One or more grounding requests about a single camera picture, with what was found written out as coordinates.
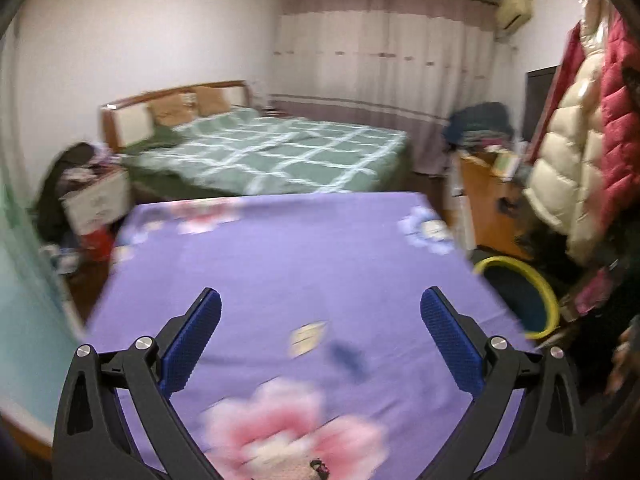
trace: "blue gripper pad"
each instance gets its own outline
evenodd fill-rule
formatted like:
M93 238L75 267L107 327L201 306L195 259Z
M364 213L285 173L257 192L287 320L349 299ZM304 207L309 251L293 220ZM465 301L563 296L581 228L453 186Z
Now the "blue gripper pad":
M220 322L221 313L220 295L208 289L182 316L186 320L162 358L162 377L158 387L167 399L186 386L204 347Z
M456 320L461 316L439 292L435 287L424 291L420 315L458 387L476 398L484 388L482 355Z

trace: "blue flower print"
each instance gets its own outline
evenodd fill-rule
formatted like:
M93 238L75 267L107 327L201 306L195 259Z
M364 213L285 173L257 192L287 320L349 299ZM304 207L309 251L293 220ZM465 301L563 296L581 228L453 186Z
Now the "blue flower print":
M455 248L447 225L433 209L416 206L398 226L414 247L426 247L435 254L449 254Z

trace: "cream puffer jacket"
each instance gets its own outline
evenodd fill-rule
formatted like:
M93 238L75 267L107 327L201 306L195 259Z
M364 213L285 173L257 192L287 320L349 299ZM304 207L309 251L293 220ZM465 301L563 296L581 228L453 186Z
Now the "cream puffer jacket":
M567 254L586 264L599 240L602 190L600 80L609 28L608 0L583 0L585 60L554 112L524 195L538 218L567 235Z

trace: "air conditioner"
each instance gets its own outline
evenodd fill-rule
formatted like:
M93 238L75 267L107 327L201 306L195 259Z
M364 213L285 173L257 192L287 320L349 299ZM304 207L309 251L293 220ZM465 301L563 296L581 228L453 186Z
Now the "air conditioner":
M495 13L498 36L513 34L531 19L531 0L502 0Z

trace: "green curtain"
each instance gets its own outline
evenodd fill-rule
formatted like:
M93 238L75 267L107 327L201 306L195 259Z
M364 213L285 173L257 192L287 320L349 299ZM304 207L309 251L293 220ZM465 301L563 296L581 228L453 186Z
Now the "green curtain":
M81 325L26 209L30 194L12 114L15 49L12 23L0 41L0 410L50 444Z

